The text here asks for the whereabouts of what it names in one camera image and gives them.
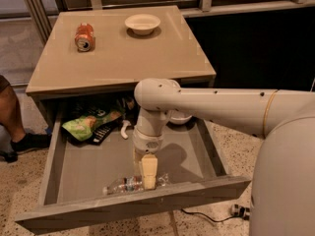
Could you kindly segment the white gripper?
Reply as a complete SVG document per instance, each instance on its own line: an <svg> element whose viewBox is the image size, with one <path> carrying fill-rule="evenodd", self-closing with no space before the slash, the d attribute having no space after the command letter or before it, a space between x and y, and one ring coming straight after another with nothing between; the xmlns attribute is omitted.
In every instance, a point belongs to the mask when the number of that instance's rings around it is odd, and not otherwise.
<svg viewBox="0 0 315 236"><path fill-rule="evenodd" d="M138 129L134 129L132 140L135 148L133 150L134 174L142 175L146 190L153 190L156 187L158 159L152 153L160 150L163 136L152 137L142 134Z"/></svg>

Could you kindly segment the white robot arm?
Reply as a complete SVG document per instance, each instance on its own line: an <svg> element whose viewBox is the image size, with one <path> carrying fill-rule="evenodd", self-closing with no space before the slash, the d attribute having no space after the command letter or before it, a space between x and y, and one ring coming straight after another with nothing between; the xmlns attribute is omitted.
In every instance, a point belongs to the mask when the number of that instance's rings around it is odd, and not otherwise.
<svg viewBox="0 0 315 236"><path fill-rule="evenodd" d="M262 136L251 191L249 236L315 236L315 92L182 88L166 79L135 87L134 145L159 141L175 110Z"/></svg>

